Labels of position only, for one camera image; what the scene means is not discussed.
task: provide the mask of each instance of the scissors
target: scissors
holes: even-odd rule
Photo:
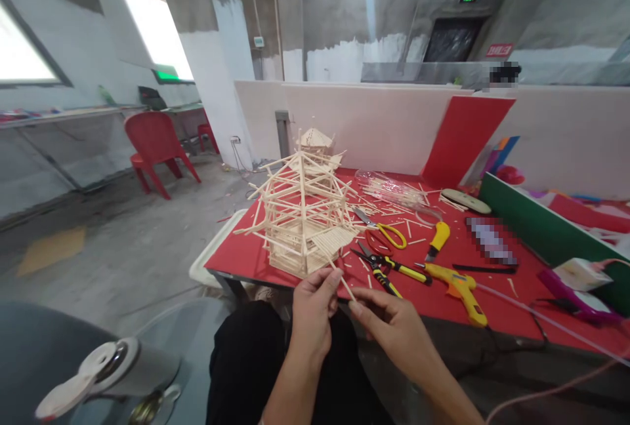
[[[372,222],[366,213],[357,207],[354,207],[352,210],[354,210],[354,213],[356,213],[357,217],[359,217],[365,225],[378,228],[392,246],[398,249],[405,249],[407,247],[407,239],[396,228],[382,223]],[[388,232],[396,235],[400,240],[400,244],[395,242]],[[372,251],[377,254],[383,256],[392,256],[392,254],[394,254],[390,245],[370,230],[366,230],[366,241],[369,247],[372,248]]]

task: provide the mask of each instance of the finger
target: finger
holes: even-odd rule
[[[376,306],[384,309],[388,314],[394,315],[400,307],[400,299],[383,291],[375,289],[365,289],[363,287],[353,287],[352,293],[357,300],[371,302]]]
[[[306,292],[315,293],[328,275],[333,271],[333,268],[321,268],[313,272],[306,279],[302,280],[297,286],[298,289],[302,289]]]
[[[337,308],[339,307],[339,300],[337,296],[333,296],[328,303],[328,318],[331,318],[333,315],[337,313]]]
[[[324,280],[322,286],[317,290],[315,295],[319,296],[322,299],[325,299],[325,303],[327,304],[329,299],[337,294],[337,287],[339,287],[339,282],[341,281],[342,275],[342,270],[333,270]]]
[[[381,340],[386,337],[389,325],[379,319],[374,312],[353,300],[348,303],[348,306],[353,316],[376,341],[380,343]]]

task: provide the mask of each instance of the wire cutter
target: wire cutter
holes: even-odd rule
[[[350,248],[351,251],[354,252],[361,259],[364,259],[369,263],[372,268],[372,274],[376,278],[378,282],[382,284],[387,292],[396,297],[402,298],[402,295],[398,292],[396,287],[391,283],[387,274],[389,274],[390,270],[398,271],[406,276],[409,276],[416,281],[422,282],[426,285],[431,285],[433,282],[433,278],[430,275],[425,275],[418,271],[412,270],[403,266],[401,263],[398,263],[391,259],[389,256],[381,256],[378,254],[373,254],[369,249],[365,248],[361,242],[358,242],[359,247],[363,250],[363,253],[359,253],[357,250]]]
[[[372,222],[366,213],[357,207],[354,207],[353,210],[365,225],[378,228],[392,246],[398,249],[405,249],[407,247],[407,239],[396,228],[382,223]],[[400,240],[400,244],[395,242],[388,232],[396,235]],[[382,238],[379,238],[370,230],[366,230],[366,241],[368,246],[377,254],[383,256],[392,256],[394,254],[394,250],[390,248],[390,244]]]

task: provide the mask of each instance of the dark door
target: dark door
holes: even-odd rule
[[[468,59],[485,18],[438,18],[433,25],[425,62]]]

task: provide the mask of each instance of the white box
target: white box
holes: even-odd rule
[[[553,271],[574,291],[588,292],[612,282],[606,273],[595,271],[590,261],[580,258],[571,258]]]

